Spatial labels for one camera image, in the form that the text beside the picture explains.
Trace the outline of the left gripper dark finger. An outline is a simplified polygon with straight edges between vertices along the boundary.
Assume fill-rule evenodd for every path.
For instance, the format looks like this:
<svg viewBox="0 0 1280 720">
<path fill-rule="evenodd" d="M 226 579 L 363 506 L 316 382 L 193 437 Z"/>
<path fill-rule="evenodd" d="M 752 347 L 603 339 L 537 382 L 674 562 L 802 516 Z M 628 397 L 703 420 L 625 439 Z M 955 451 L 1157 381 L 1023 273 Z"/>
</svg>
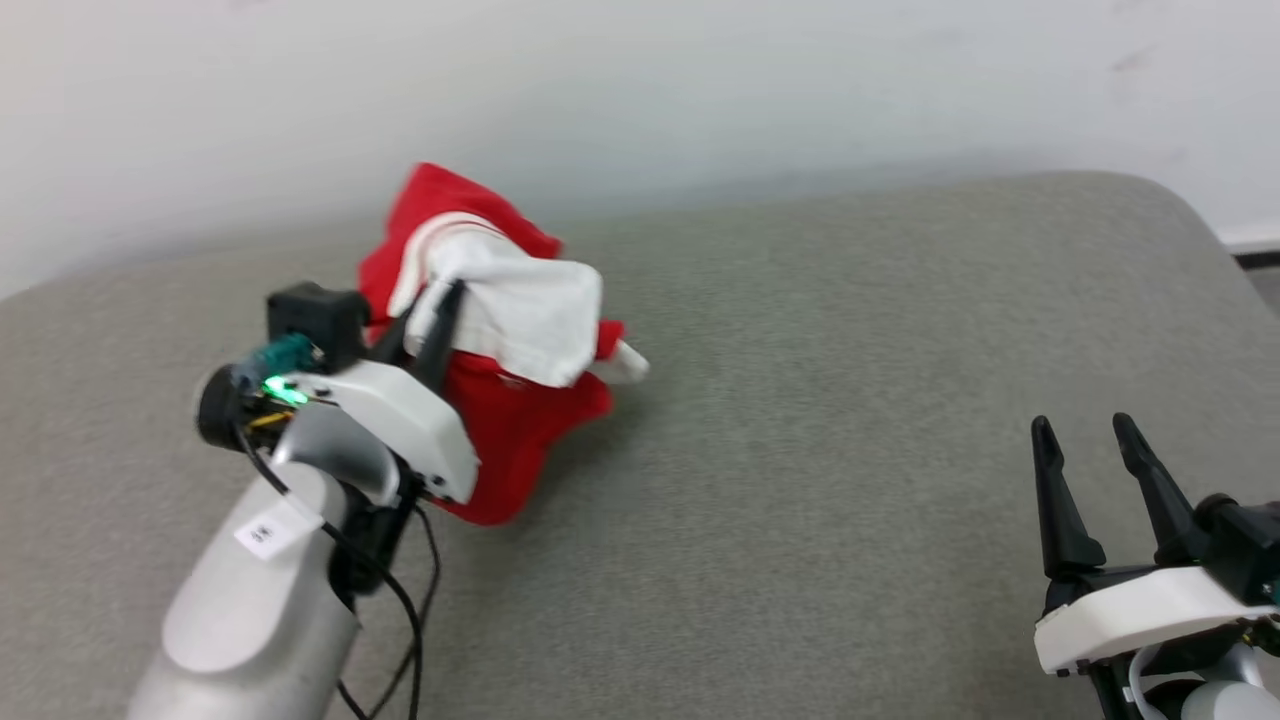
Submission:
<svg viewBox="0 0 1280 720">
<path fill-rule="evenodd" d="M 410 354 L 404 348 L 410 314 L 396 316 L 371 346 L 371 360 L 387 365 L 404 365 Z"/>
<path fill-rule="evenodd" d="M 454 281 L 436 304 L 434 320 L 422 337 L 412 364 L 412 377 L 431 392 L 443 392 L 454 351 L 454 332 L 461 315 L 467 286 Z"/>
</svg>

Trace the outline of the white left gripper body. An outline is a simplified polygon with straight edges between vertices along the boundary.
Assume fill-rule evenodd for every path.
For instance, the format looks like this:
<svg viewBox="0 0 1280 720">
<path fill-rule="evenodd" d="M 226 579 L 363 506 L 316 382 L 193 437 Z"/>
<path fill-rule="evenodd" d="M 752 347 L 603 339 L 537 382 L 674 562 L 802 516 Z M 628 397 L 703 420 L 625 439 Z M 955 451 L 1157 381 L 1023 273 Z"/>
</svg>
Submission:
<svg viewBox="0 0 1280 720">
<path fill-rule="evenodd" d="M 335 375 L 289 373 L 283 389 L 298 400 L 285 460 L 315 459 L 378 505 L 401 488 L 398 460 L 428 480 L 429 495 L 472 498 L 480 462 L 461 415 L 406 369 L 360 360 Z"/>
</svg>

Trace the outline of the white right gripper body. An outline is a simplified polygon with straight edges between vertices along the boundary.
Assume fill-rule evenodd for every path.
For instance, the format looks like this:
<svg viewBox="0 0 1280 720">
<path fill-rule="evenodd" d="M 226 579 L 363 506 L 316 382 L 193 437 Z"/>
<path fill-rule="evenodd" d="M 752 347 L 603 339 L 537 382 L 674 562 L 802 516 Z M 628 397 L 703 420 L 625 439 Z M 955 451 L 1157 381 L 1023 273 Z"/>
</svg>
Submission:
<svg viewBox="0 0 1280 720">
<path fill-rule="evenodd" d="M 1034 648 L 1048 675 L 1277 612 L 1277 582 L 1238 589 L 1199 566 L 1048 562 Z"/>
</svg>

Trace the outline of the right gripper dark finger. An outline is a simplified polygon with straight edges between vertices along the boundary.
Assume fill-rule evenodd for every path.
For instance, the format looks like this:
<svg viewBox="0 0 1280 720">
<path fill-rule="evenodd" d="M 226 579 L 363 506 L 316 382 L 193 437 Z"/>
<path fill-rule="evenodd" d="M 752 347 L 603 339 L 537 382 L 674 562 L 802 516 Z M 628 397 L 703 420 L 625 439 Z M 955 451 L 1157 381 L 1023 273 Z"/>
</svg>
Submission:
<svg viewBox="0 0 1280 720">
<path fill-rule="evenodd" d="M 1033 419 L 1030 442 L 1046 578 L 1059 580 L 1101 569 L 1107 562 L 1105 550 L 1085 529 L 1065 479 L 1065 455 L 1048 418 Z"/>
<path fill-rule="evenodd" d="M 1155 564 L 1161 568 L 1198 564 L 1203 532 L 1196 524 L 1190 502 L 1130 415 L 1115 413 L 1112 429 L 1123 464 L 1140 488 L 1157 543 Z"/>
</svg>

